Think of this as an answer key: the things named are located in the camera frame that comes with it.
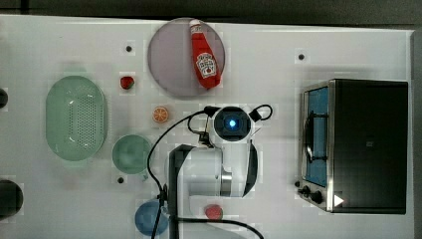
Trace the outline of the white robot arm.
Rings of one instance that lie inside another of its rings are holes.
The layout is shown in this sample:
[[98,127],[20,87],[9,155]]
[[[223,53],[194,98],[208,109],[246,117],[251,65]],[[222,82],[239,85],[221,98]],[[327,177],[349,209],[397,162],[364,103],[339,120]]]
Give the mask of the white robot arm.
[[258,153],[253,145],[257,110],[239,107],[206,107],[211,126],[204,132],[203,147],[181,144],[169,154],[169,239],[179,239],[182,223],[202,223],[190,213],[193,195],[243,197],[258,176]]

